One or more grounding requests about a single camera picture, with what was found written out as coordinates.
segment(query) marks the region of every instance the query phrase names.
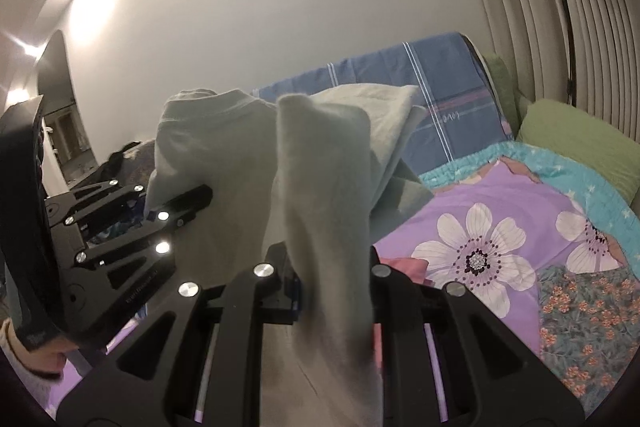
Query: bed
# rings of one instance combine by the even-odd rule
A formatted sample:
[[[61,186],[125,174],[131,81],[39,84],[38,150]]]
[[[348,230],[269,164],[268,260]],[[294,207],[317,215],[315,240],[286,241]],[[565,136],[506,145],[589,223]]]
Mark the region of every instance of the bed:
[[[543,126],[534,118],[546,102],[527,100],[500,57],[482,57],[457,33],[330,63],[253,95],[274,101],[359,82],[419,86],[416,102],[427,108],[403,158],[436,197],[376,244],[381,257],[425,262],[430,285],[465,283],[580,399],[588,425],[631,411],[640,366],[640,221],[629,203],[638,200],[640,178],[635,191],[616,189],[615,173],[607,180],[596,171],[602,163],[576,161],[558,135],[579,135],[580,124],[552,126],[556,151],[523,142],[532,125]],[[614,132],[607,142],[637,146],[608,124],[589,124]],[[148,176],[144,152],[152,148],[129,153],[127,181],[136,181],[132,172]]]

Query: turquoise blanket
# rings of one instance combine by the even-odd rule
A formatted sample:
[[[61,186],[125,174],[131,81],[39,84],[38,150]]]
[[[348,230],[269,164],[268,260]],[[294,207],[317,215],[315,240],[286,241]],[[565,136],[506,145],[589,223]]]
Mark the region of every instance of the turquoise blanket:
[[[615,237],[629,266],[640,279],[640,221],[617,190],[596,171],[546,149],[508,141],[490,145],[420,176],[429,188],[439,188],[469,177],[500,156],[524,163],[540,180],[584,209],[593,226]]]

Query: metal screw head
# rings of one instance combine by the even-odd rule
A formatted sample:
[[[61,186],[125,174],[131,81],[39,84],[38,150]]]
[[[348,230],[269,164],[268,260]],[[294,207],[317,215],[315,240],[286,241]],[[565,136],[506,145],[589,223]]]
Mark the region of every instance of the metal screw head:
[[[384,279],[385,277],[389,277],[391,275],[391,269],[386,264],[376,264],[371,268],[371,273],[375,277]]]
[[[459,282],[450,282],[447,284],[447,293],[452,297],[462,297],[466,292],[465,285]]]
[[[200,287],[194,282],[183,282],[178,288],[178,293],[183,297],[193,297],[200,291]]]
[[[260,263],[260,264],[257,264],[254,268],[254,273],[258,277],[268,277],[270,275],[273,275],[275,271],[276,269],[273,266],[271,266],[269,263]]]

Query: blue plaid blanket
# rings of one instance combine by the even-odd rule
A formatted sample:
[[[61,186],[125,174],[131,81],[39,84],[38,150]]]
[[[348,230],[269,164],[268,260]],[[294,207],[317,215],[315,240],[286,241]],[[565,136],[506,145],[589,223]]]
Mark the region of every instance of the blue plaid blanket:
[[[459,33],[403,42],[331,62],[324,68],[255,89],[253,95],[275,102],[286,93],[314,94],[356,83],[420,87],[427,117],[412,134],[402,156],[417,174],[511,139],[482,64]]]

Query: ceiling light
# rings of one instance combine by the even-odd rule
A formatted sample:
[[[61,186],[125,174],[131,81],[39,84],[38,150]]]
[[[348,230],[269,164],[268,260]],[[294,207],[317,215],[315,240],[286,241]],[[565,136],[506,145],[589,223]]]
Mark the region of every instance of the ceiling light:
[[[161,241],[156,245],[156,251],[160,255],[164,255],[165,253],[168,253],[169,250],[171,250],[171,245],[169,245],[169,243],[167,243],[166,241]]]
[[[116,0],[73,0],[69,13],[70,36],[88,44],[109,20]]]
[[[42,57],[42,54],[44,53],[44,48],[47,47],[46,44],[43,44],[41,46],[31,46],[30,44],[27,44],[26,42],[21,41],[18,37],[14,37],[13,35],[10,35],[8,33],[4,33],[4,36],[6,36],[11,42],[16,44],[17,46],[20,46],[26,55],[29,55],[30,57],[33,57],[36,60],[40,60],[40,57]]]
[[[6,94],[6,107],[14,105],[14,103],[25,102],[30,98],[26,89],[12,89]]]
[[[24,49],[24,52],[29,55],[30,57],[35,58],[36,60],[40,60],[40,57],[42,57],[42,54],[44,53],[44,46],[30,46],[28,44],[25,44],[22,46],[22,48]]]

